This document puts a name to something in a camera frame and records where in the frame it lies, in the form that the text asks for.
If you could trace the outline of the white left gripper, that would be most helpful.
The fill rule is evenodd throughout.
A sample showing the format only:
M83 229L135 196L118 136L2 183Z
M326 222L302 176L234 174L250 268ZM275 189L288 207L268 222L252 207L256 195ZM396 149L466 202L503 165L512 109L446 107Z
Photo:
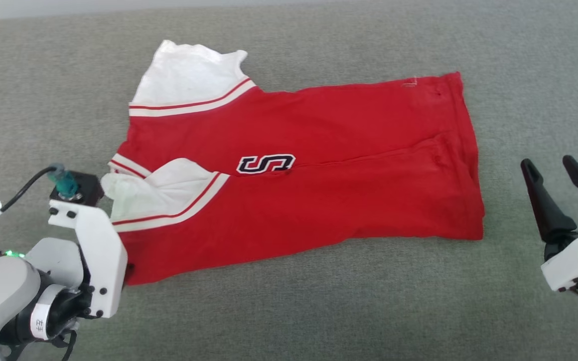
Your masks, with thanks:
M89 272L89 285L94 287L90 300L93 315L101 312L102 318L117 313L127 268L127 252L106 212L83 204L50 200L50 207L57 210L48 223L73 229L83 262Z

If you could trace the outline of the red white basketball jersey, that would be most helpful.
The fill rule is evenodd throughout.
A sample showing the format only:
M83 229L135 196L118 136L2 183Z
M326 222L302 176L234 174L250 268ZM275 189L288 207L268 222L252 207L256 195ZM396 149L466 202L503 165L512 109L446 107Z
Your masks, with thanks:
M101 179L128 283L376 237L481 240L459 72L266 92L232 53L165 40Z

